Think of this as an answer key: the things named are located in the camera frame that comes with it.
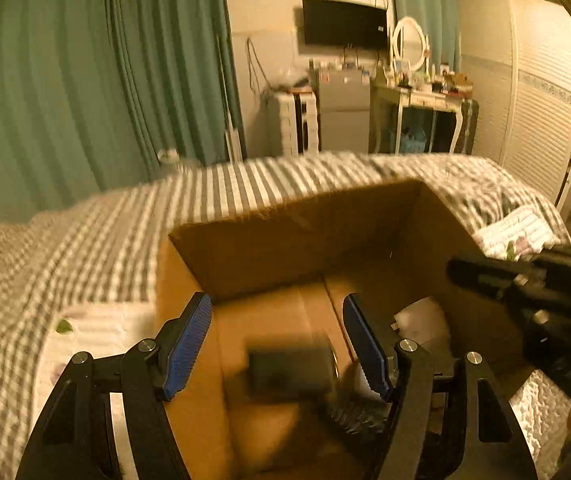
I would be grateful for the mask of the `oval white vanity mirror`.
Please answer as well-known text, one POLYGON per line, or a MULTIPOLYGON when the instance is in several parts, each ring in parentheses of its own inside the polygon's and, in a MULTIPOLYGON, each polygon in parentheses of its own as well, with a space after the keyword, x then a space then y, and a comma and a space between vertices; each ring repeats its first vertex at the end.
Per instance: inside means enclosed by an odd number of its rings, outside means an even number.
POLYGON ((393 60, 400 62, 407 70, 416 72, 429 56, 427 35, 411 16, 401 18, 392 36, 393 60))

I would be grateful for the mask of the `white dressing table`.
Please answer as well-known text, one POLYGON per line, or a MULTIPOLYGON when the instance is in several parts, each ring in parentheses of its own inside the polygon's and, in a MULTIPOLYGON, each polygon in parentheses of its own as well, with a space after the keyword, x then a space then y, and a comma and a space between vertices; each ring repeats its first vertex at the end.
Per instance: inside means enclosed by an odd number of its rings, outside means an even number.
POLYGON ((432 152, 434 144, 437 115, 447 113, 455 116, 455 128, 453 128, 448 150, 449 154, 455 153, 463 126, 463 102, 464 99, 459 96, 444 93, 393 87, 389 84, 371 84, 370 129, 374 135, 371 152, 381 152, 384 138, 384 112, 386 107, 394 106, 396 108, 396 129, 392 144, 393 154, 400 153, 400 137, 405 110, 430 110, 432 113, 429 152, 432 152))

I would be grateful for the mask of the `silver mini fridge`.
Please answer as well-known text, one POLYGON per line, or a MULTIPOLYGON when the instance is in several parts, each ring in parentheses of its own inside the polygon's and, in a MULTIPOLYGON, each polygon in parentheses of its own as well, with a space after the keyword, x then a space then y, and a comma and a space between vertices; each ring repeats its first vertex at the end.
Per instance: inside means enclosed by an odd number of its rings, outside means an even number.
POLYGON ((370 142, 370 77, 363 70, 314 71, 320 149, 366 154, 370 142))

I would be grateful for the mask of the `open cardboard box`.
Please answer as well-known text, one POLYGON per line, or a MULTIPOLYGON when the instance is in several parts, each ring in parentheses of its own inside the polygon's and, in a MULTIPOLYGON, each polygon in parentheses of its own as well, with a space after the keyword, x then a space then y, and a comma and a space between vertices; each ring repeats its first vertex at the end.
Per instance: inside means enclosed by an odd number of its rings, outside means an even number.
POLYGON ((159 256, 160 321, 176 318, 198 290, 213 319, 186 389, 166 413, 194 479, 359 479, 365 462, 314 404, 268 404, 248 391, 250 344, 327 337, 337 367, 355 354, 343 300, 356 294, 392 321, 433 299, 449 328, 444 350, 475 351, 513 396, 531 374, 522 337, 494 301, 450 283, 447 262, 479 255, 462 223, 418 180, 325 192, 245 214, 176 228, 159 256))

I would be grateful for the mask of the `black wall television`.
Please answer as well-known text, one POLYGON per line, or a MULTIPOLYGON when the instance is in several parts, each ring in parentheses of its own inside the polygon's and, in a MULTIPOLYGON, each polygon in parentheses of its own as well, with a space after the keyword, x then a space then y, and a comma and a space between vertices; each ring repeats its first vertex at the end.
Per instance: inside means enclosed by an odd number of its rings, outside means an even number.
POLYGON ((389 47, 385 9, 343 0, 302 0, 305 44, 384 51, 389 47))

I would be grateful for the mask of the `white louvered wardrobe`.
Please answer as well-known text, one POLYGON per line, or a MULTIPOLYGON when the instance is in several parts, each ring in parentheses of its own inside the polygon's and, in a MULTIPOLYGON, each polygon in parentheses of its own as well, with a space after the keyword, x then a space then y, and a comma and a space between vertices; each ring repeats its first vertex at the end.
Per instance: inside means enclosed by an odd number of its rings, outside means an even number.
POLYGON ((479 104, 472 152, 558 209, 571 192, 571 16, 559 0, 459 0, 461 70, 479 104))

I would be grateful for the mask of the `black square box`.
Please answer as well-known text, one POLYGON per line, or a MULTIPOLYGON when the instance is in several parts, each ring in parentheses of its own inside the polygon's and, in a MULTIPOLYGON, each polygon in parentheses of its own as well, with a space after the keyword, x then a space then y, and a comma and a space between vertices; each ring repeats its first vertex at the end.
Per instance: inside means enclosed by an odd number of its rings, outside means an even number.
POLYGON ((322 334, 250 340, 246 354, 249 393, 261 401, 317 400, 339 381, 333 345, 322 334))

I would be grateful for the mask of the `blue laundry basket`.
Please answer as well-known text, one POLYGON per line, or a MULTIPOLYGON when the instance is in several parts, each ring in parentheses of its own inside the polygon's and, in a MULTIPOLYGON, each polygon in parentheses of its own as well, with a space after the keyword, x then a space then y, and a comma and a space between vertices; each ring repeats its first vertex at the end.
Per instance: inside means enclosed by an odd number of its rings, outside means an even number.
POLYGON ((401 130, 400 153, 401 154, 422 154, 427 148, 427 135, 420 127, 406 127, 401 130))

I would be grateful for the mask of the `clear water jug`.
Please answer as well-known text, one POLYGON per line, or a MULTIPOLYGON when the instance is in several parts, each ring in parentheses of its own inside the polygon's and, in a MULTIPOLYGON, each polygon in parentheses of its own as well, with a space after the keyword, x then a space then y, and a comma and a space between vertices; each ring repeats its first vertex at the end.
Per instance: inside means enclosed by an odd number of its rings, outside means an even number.
POLYGON ((169 148, 168 150, 159 150, 159 175, 162 178, 174 174, 175 172, 182 172, 186 169, 199 169, 202 164, 199 159, 193 159, 180 155, 176 148, 169 148))

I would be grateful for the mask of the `dark patterned suitcase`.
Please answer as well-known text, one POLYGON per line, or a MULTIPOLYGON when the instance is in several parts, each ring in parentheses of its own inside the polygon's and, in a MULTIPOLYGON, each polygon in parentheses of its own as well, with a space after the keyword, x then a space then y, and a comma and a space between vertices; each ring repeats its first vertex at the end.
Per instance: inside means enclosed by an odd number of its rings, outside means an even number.
POLYGON ((479 120, 479 102, 473 99, 464 100, 461 106, 462 126, 457 143, 457 152, 471 155, 479 120))

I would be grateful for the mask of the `large green curtain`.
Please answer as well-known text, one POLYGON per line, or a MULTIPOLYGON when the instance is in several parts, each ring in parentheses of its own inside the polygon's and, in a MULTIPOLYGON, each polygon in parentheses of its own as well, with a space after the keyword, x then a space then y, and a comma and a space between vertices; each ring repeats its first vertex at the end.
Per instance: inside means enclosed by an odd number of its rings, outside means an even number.
POLYGON ((226 0, 0 0, 0 221, 226 162, 226 0))

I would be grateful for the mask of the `green window curtain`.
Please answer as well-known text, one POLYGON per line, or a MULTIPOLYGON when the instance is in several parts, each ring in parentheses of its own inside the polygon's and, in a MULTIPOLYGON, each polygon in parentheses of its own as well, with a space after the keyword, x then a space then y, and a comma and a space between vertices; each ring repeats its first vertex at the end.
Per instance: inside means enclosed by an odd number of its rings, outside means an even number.
POLYGON ((397 18, 414 18, 429 37, 431 63, 459 70, 460 22, 458 0, 394 0, 397 18))

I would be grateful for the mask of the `white floral quilt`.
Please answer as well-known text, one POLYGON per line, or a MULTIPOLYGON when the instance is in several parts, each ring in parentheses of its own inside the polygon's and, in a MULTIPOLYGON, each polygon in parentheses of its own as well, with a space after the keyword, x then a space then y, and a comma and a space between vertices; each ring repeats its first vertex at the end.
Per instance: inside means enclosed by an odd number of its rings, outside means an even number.
MULTIPOLYGON (((559 237, 534 206, 520 206, 506 218, 480 229, 473 238, 486 255, 510 259, 543 248, 559 237)), ((156 305, 144 302, 83 302, 54 316, 40 355, 33 388, 33 415, 38 419, 72 355, 87 351, 96 358, 113 356, 151 336, 156 305)), ((531 450, 539 478, 557 471, 567 436, 571 401, 540 370, 535 370, 510 404, 531 450)))

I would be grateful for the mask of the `white mop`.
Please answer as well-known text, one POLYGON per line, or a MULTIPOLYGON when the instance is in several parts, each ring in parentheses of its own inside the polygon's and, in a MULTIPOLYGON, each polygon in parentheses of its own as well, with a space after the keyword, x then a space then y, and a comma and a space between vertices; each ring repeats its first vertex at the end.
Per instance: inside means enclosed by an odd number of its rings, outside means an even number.
POLYGON ((222 85, 222 96, 224 102, 225 124, 226 124, 226 146, 228 158, 231 162, 242 162, 242 140, 238 128, 237 116, 237 90, 236 76, 232 73, 234 63, 230 61, 227 53, 227 40, 220 35, 216 36, 217 55, 220 61, 220 84, 222 85))

